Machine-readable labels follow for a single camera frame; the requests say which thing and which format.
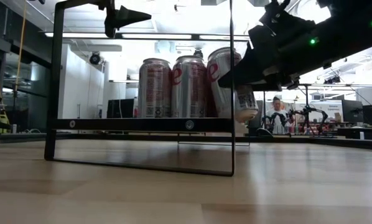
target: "ceiling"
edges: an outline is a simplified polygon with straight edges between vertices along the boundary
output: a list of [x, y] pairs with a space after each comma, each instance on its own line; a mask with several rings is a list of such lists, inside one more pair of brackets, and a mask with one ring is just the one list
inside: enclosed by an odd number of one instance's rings
[[[18, 14], [22, 14], [23, 0], [0, 0]], [[27, 1], [27, 19], [45, 32], [53, 31], [54, 8], [57, 2], [49, 0], [44, 5], [38, 1]], [[146, 12], [152, 15], [149, 21], [138, 22], [123, 27], [119, 32], [159, 32], [159, 33], [189, 33], [189, 34], [229, 34], [229, 1], [228, 0], [115, 0], [116, 7], [125, 6], [128, 9]], [[243, 35], [256, 26], [263, 15], [263, 7], [255, 7], [269, 0], [235, 0], [233, 1], [233, 20], [235, 34]], [[328, 9], [321, 9], [315, 0], [291, 0], [286, 9], [293, 15], [303, 19], [324, 21], [330, 16]], [[65, 11], [65, 32], [104, 32], [106, 13], [99, 11], [97, 6], [84, 5]], [[180, 55], [191, 54], [194, 48], [203, 49], [205, 60], [208, 55], [220, 47], [228, 47], [228, 42], [195, 42], [195, 41], [153, 41], [153, 40], [66, 40], [72, 50], [83, 55], [90, 55], [92, 45], [120, 45], [122, 56], [127, 58], [128, 73], [137, 73], [143, 59], [157, 56], [171, 62]], [[245, 43], [235, 44], [236, 50], [244, 54]], [[329, 69], [318, 69], [301, 77], [301, 83], [323, 83], [335, 74], [350, 75], [356, 73], [358, 67], [372, 59], [372, 49], [340, 60]]]

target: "ceiling light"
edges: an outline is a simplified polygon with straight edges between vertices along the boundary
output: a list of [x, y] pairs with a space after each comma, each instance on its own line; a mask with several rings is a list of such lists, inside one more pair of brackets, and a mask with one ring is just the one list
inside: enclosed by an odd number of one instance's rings
[[192, 36], [189, 34], [122, 34], [122, 37], [123, 39], [192, 39]]
[[115, 83], [139, 83], [139, 80], [109, 80], [109, 82], [115, 82]]
[[[248, 35], [235, 35], [233, 36], [236, 41], [249, 41]], [[200, 35], [202, 40], [230, 40], [229, 35]]]
[[[53, 37], [53, 32], [46, 32], [47, 37]], [[94, 38], [94, 39], [108, 39], [106, 34], [101, 33], [63, 33], [63, 38]]]

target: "soda can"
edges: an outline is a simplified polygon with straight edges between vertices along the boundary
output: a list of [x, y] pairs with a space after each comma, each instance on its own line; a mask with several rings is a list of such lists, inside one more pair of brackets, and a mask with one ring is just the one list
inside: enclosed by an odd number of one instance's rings
[[138, 118], [169, 118], [171, 109], [169, 62], [148, 58], [139, 69]]
[[[241, 55], [235, 52], [235, 65], [241, 60]], [[207, 79], [211, 83], [211, 90], [219, 118], [231, 117], [231, 90], [222, 88], [218, 80], [230, 71], [230, 48], [223, 47], [208, 57]], [[235, 118], [240, 123], [253, 119], [258, 113], [254, 92], [251, 85], [235, 88]]]
[[172, 117], [205, 117], [205, 76], [203, 59], [179, 57], [172, 69]]

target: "metal frame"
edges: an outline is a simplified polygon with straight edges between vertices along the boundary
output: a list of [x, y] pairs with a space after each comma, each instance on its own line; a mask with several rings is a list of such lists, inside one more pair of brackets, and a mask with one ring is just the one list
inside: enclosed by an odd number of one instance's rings
[[[50, 76], [49, 105], [47, 112], [47, 137], [45, 140], [44, 157], [47, 161], [72, 162], [78, 164], [93, 164], [103, 166], [127, 167], [135, 169], [161, 170], [170, 172], [183, 172], [189, 174], [206, 174], [231, 177], [235, 173], [235, 115], [234, 115], [234, 32], [233, 32], [233, 0], [230, 3], [230, 68], [232, 73], [231, 92], [231, 119], [222, 118], [200, 118], [200, 119], [177, 119], [177, 118], [159, 118], [159, 119], [58, 119], [58, 99], [60, 88], [60, 66], [62, 59], [63, 43], [63, 24], [64, 12], [66, 9], [81, 6], [84, 4], [98, 4], [101, 0], [67, 0], [58, 2], [55, 7], [55, 20], [53, 27], [53, 47], [52, 47], [52, 74]], [[142, 131], [142, 132], [172, 132], [172, 133], [204, 133], [204, 132], [224, 132], [231, 133], [231, 170], [201, 170], [179, 167], [157, 167], [144, 166], [142, 164], [124, 164], [112, 162], [89, 162], [89, 161], [71, 161], [66, 159], [55, 159], [55, 142], [58, 129], [71, 130], [111, 130], [111, 131]]]

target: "person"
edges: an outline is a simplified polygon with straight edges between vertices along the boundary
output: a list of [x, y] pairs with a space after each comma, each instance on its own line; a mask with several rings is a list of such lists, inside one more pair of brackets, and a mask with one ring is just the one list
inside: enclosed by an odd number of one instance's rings
[[[287, 123], [285, 126], [283, 126], [280, 117], [276, 116], [273, 124], [273, 134], [287, 134], [289, 132], [289, 127], [291, 127], [291, 124], [294, 122], [294, 119], [292, 116], [289, 118], [287, 111], [281, 109], [281, 100], [276, 96], [273, 98], [273, 109], [269, 110], [266, 113], [266, 116], [271, 117], [274, 113], [282, 114], [287, 119]], [[268, 119], [266, 119], [266, 124], [272, 125]]]

